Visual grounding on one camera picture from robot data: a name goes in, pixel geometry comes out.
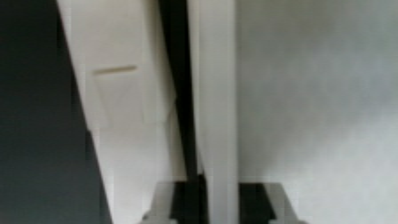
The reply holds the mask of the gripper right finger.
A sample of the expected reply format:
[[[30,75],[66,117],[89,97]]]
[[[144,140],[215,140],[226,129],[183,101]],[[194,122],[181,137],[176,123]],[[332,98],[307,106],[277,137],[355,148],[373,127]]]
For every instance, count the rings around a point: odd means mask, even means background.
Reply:
[[[240,184],[240,224],[307,224],[279,183]]]

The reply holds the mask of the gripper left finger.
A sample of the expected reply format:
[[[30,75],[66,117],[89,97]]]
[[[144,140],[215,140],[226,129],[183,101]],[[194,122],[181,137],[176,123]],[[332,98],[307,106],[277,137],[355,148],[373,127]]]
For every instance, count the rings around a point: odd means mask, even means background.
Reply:
[[[139,224],[210,224],[206,205],[206,185],[201,181],[160,183]]]

